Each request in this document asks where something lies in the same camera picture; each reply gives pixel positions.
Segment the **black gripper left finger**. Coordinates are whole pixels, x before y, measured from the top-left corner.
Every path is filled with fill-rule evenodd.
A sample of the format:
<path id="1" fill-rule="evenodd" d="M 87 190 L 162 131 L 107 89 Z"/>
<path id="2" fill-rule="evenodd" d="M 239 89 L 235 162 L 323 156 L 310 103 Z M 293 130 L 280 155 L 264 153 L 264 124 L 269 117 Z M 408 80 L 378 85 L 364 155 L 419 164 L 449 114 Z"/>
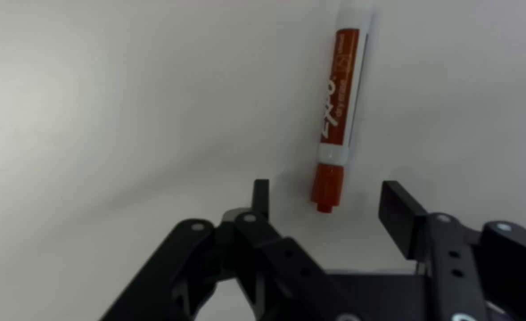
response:
<path id="1" fill-rule="evenodd" d="M 253 181 L 252 205 L 219 224 L 180 221 L 100 321 L 198 321 L 225 279 L 239 283 L 255 321 L 358 321 L 334 278 L 269 222 L 264 178 Z"/>

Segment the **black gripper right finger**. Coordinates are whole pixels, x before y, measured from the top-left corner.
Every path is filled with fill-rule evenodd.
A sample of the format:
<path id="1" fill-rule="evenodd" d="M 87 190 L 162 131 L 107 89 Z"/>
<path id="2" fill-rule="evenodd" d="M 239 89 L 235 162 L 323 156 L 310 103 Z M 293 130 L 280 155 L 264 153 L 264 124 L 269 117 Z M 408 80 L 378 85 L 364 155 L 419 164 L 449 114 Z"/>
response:
<path id="1" fill-rule="evenodd" d="M 435 321 L 526 321 L 526 228 L 480 230 L 428 212 L 400 181 L 382 183 L 378 217 L 407 260 L 423 267 Z"/>

